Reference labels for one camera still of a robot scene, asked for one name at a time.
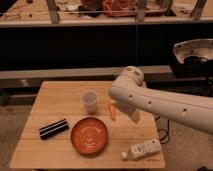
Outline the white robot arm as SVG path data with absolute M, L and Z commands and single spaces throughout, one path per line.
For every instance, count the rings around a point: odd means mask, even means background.
M 122 112 L 131 116 L 136 108 L 213 135 L 213 98 L 143 87 L 144 74 L 125 67 L 108 89 Z

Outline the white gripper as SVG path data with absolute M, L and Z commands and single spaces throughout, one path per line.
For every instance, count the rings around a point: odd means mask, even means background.
M 113 100 L 112 104 L 121 112 L 125 113 L 126 115 L 130 116 L 130 119 L 134 122 L 134 123 L 138 123 L 140 121 L 140 111 L 136 110 L 133 106 L 124 103 L 124 102 L 120 102 L 120 101 L 116 101 Z

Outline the silver robot base dome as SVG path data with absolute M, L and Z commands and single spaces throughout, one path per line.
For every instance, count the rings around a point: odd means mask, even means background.
M 213 60 L 213 38 L 193 39 L 176 43 L 173 46 L 173 54 L 180 64 L 184 63 L 185 58 L 191 56 Z

